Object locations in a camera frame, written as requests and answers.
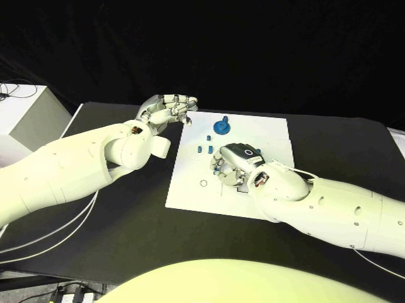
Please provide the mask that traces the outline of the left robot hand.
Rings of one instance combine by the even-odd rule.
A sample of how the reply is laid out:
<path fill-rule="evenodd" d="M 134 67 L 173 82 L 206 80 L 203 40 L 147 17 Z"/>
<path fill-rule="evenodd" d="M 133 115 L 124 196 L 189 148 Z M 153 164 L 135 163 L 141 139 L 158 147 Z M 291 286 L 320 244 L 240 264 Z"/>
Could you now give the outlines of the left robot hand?
<path fill-rule="evenodd" d="M 148 125 L 154 135 L 160 135 L 174 122 L 192 126 L 187 112 L 199 110 L 197 103 L 197 97 L 187 95 L 156 95 L 141 105 L 135 119 Z"/>

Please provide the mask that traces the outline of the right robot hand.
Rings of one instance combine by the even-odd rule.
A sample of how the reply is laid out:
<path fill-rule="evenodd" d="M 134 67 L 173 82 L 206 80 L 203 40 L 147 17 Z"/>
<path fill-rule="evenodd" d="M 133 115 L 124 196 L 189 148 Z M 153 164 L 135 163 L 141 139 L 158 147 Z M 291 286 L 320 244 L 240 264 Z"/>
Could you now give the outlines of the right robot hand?
<path fill-rule="evenodd" d="M 210 169 L 226 186 L 242 187 L 265 163 L 263 155 L 252 145 L 230 143 L 215 153 Z"/>

